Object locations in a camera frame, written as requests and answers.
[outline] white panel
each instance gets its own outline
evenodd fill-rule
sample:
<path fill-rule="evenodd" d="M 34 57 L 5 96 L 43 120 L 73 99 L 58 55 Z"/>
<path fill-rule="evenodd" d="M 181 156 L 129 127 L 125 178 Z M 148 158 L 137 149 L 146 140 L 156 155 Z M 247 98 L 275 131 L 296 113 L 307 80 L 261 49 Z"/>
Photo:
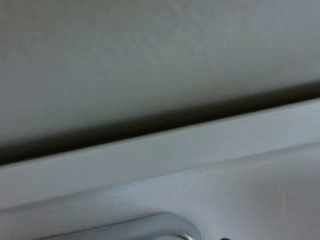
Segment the white panel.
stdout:
<path fill-rule="evenodd" d="M 310 144 L 11 208 L 0 212 L 0 236 L 31 240 L 169 212 L 203 240 L 316 240 L 319 159 Z"/>
<path fill-rule="evenodd" d="M 0 168 L 0 209 L 320 142 L 320 101 Z"/>

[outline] white surface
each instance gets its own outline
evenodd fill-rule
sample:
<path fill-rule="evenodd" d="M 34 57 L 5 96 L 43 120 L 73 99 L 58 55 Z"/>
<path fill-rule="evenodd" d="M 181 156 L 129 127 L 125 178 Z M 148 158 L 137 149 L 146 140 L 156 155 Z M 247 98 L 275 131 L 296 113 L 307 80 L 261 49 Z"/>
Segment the white surface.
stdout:
<path fill-rule="evenodd" d="M 0 146 L 320 78 L 318 0 L 1 0 Z"/>
<path fill-rule="evenodd" d="M 315 100 L 3 166 L 1 239 L 163 212 L 204 240 L 319 239 L 319 119 Z"/>
<path fill-rule="evenodd" d="M 0 213 L 2 240 L 30 240 L 171 212 L 203 240 L 320 238 L 320 146 L 238 158 Z"/>
<path fill-rule="evenodd" d="M 2 166 L 0 209 L 320 142 L 320 100 Z"/>

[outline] gray wall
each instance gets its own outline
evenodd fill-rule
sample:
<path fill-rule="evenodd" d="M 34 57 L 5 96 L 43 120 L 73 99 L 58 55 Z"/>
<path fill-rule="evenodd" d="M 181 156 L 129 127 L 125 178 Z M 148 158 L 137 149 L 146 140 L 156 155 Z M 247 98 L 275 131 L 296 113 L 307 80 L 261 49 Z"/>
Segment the gray wall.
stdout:
<path fill-rule="evenodd" d="M 319 8 L 315 0 L 2 0 L 1 160 L 117 138 L 142 123 L 223 115 L 224 103 L 244 96 L 252 105 L 259 94 L 311 84 L 294 99 L 314 97 Z"/>

